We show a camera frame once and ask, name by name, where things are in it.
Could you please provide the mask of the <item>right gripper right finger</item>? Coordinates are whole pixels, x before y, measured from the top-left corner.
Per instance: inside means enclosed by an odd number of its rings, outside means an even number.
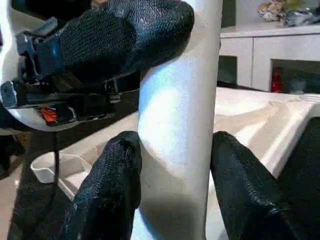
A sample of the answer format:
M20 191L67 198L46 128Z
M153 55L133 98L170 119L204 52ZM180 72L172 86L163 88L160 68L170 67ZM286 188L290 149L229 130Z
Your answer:
M305 217L253 152L225 131L213 134L210 170L230 240L318 240Z

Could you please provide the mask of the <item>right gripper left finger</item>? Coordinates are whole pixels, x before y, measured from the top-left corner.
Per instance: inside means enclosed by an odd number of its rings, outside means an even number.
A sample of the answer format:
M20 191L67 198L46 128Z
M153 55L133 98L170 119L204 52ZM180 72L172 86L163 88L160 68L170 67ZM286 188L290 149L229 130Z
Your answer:
M129 240L141 202L139 135L110 139L68 207L60 240Z

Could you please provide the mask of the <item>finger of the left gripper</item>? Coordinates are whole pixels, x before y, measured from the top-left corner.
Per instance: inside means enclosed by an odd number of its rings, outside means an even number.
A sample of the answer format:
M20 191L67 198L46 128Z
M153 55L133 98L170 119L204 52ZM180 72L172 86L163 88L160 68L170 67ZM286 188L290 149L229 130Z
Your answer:
M182 0L109 0L57 34L62 66L93 75L126 75L179 56L195 22Z

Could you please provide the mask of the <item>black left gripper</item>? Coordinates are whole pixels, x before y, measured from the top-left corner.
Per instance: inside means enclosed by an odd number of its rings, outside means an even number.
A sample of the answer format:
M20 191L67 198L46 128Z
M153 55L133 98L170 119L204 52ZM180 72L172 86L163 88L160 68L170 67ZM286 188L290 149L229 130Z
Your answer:
M24 125L109 118L121 94L139 88L139 70L101 75L63 68L57 36L63 27L51 17L38 28L12 35L11 47L2 51L0 101Z

